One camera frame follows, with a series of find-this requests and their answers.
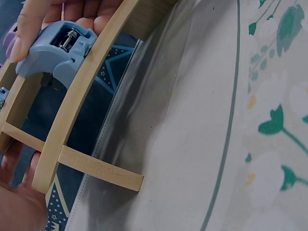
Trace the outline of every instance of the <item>finger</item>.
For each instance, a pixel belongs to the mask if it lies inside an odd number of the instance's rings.
[[[23,146],[21,142],[14,140],[4,154],[0,166],[0,180],[3,183],[11,184]]]
[[[88,0],[85,2],[83,9],[83,17],[76,22],[85,27],[93,30],[94,19],[97,16],[97,11],[100,7],[101,0]]]
[[[80,18],[76,21],[76,23],[78,23],[79,25],[81,25],[84,28],[89,28],[89,29],[93,30],[94,19]]]
[[[54,4],[51,5],[44,20],[43,20],[43,26],[46,27],[51,23],[61,21],[62,16],[62,4]]]
[[[12,48],[12,63],[24,59],[37,38],[51,0],[27,0],[17,19],[17,39]]]
[[[64,4],[64,20],[75,22],[83,15],[84,0],[68,0]]]
[[[97,16],[97,11],[101,2],[101,0],[87,0],[83,9],[83,16],[94,20]]]
[[[110,18],[116,12],[122,0],[103,0],[94,20],[94,32],[100,34],[105,28]]]
[[[34,178],[35,170],[37,169],[39,163],[39,158],[40,152],[35,151],[22,181],[22,185],[26,188],[32,188],[31,185]]]

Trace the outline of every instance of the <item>curved wooden strip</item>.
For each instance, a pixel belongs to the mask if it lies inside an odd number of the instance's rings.
[[[34,189],[47,193],[57,170],[57,160],[62,146],[66,144],[92,82],[137,3],[138,0],[122,2],[76,74],[47,136],[32,183]]]
[[[17,76],[10,93],[0,111],[0,131],[6,122],[17,128],[21,128],[26,120],[28,112],[40,89],[41,73],[24,79]],[[12,138],[7,134],[0,133],[0,151],[5,151]]]
[[[17,78],[15,72],[16,64],[10,63],[8,60],[4,63],[0,71],[0,87],[10,90]]]

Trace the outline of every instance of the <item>purple object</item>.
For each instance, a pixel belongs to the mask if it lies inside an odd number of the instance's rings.
[[[17,23],[14,23],[11,29],[6,33],[4,40],[3,40],[3,46],[6,48],[6,58],[9,59],[13,45],[16,41],[16,32],[17,32]]]

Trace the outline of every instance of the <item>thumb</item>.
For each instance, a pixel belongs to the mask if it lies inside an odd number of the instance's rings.
[[[10,62],[23,60],[38,37],[51,0],[26,0],[17,19],[17,38],[12,48]]]

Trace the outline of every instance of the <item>yellow dot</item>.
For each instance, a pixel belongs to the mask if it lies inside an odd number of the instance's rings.
[[[249,103],[247,105],[248,109],[253,109],[257,103],[257,97],[255,95],[250,96]]]
[[[247,176],[247,182],[246,182],[246,186],[251,185],[256,179],[256,174],[255,173],[251,173]]]

